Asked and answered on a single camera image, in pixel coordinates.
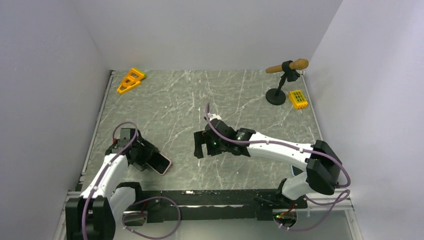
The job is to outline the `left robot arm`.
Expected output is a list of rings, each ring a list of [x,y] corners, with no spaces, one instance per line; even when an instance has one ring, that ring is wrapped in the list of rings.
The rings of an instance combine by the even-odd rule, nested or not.
[[[122,128],[105,151],[100,170],[88,187],[65,204],[68,240],[112,240],[124,211],[139,209],[144,203],[142,187],[122,182],[130,167],[142,170],[160,150],[141,136],[136,128]]]

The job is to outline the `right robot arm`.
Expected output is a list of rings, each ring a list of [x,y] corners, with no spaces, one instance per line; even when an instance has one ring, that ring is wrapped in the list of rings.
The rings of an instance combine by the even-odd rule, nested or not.
[[[294,143],[266,136],[248,128],[234,130],[218,118],[212,119],[204,130],[194,132],[194,156],[230,153],[234,156],[261,157],[281,161],[301,171],[285,179],[276,193],[276,203],[288,208],[299,197],[309,193],[333,195],[339,187],[342,162],[331,147],[322,140],[313,144]]]

